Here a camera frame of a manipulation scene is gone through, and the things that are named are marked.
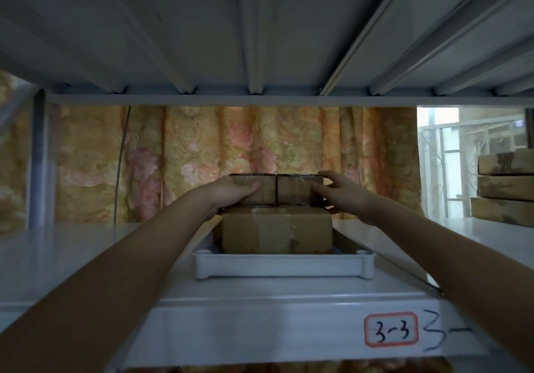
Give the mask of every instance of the stack of cardboard boxes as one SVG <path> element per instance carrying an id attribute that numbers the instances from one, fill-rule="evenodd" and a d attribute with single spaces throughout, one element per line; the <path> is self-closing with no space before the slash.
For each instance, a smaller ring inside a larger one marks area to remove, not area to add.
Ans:
<path id="1" fill-rule="evenodd" d="M 233 174 L 259 189 L 222 217 L 225 253 L 325 254 L 332 251 L 332 217 L 312 183 L 320 175 Z"/>
<path id="2" fill-rule="evenodd" d="M 534 227 L 534 149 L 479 156 L 477 194 L 473 217 Z"/>

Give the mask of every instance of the plastic tray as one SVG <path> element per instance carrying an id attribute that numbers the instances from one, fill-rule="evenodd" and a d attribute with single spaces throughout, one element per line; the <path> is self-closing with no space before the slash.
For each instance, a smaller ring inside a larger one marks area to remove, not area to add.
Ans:
<path id="1" fill-rule="evenodd" d="M 194 253 L 195 277 L 210 276 L 359 276 L 372 279 L 375 253 L 334 230 L 332 255 L 231 255 L 211 250 Z"/>

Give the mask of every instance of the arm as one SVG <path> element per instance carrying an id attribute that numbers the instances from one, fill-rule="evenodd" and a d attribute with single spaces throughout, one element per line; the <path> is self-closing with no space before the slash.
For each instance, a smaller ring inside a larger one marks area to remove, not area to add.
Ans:
<path id="1" fill-rule="evenodd" d="M 197 187 L 90 261 L 0 335 L 2 371 L 103 371 L 201 224 L 257 188 Z"/>
<path id="2" fill-rule="evenodd" d="M 354 214 L 380 228 L 453 303 L 534 370 L 534 270 L 336 172 L 320 173 L 333 182 L 314 186 L 334 206 L 330 212 Z"/>

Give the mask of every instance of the person's left arm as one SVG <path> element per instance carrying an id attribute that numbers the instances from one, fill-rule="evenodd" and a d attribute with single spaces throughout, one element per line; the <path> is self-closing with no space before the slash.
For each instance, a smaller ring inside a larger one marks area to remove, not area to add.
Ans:
<path id="1" fill-rule="evenodd" d="M 103 371 L 202 223 L 257 188 L 197 187 L 98 255 L 0 334 L 2 371 Z"/>

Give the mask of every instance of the black cable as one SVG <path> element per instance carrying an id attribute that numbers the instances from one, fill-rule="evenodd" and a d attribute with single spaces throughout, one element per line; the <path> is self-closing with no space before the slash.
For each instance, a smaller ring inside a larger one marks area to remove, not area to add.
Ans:
<path id="1" fill-rule="evenodd" d="M 132 106 L 128 106 L 128 112 L 126 113 L 126 122 L 124 123 L 124 130 L 122 132 L 121 149 L 118 152 L 118 166 L 117 166 L 117 181 L 115 182 L 115 204 L 113 208 L 113 223 L 117 223 L 117 202 L 118 202 L 118 181 L 121 178 L 121 163 L 122 152 L 124 151 L 124 142 L 126 141 L 126 133 L 128 132 L 128 121 L 130 121 L 130 112 Z"/>

